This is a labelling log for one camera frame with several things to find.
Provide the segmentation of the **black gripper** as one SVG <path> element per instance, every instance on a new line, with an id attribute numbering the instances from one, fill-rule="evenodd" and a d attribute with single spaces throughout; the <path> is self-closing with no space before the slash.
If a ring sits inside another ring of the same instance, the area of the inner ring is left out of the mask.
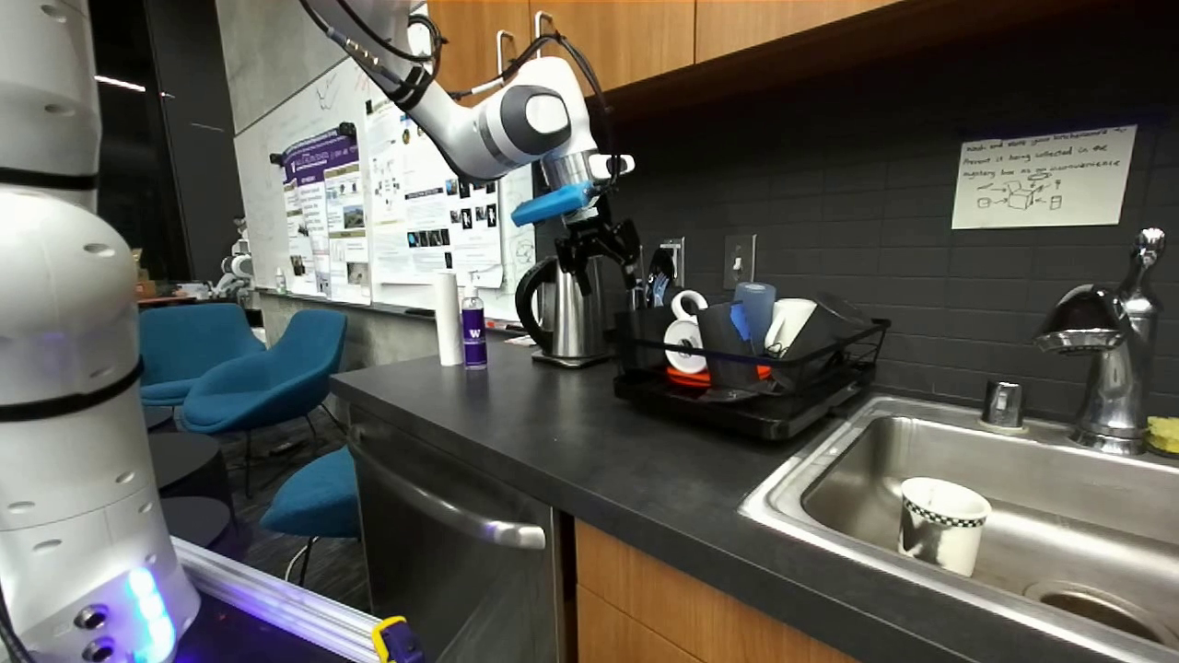
<path id="1" fill-rule="evenodd" d="M 623 274 L 630 274 L 639 261 L 639 251 L 640 251 L 640 241 L 630 222 L 596 217 L 596 222 L 582 222 L 582 224 L 568 230 L 568 235 L 555 242 L 555 267 L 564 274 L 573 274 L 582 290 L 590 290 L 590 260 L 595 253 L 606 253 Z"/>

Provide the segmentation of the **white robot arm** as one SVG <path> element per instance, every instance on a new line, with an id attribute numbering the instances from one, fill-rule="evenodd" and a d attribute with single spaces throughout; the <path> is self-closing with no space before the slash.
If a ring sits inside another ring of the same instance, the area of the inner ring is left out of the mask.
<path id="1" fill-rule="evenodd" d="M 465 109 L 430 74 L 424 0 L 298 3 L 465 182 L 541 169 L 524 224 L 582 222 L 634 169 L 555 57 Z M 172 663 L 198 616 L 158 511 L 132 251 L 95 214 L 101 133 L 90 0 L 0 0 L 5 663 Z"/>

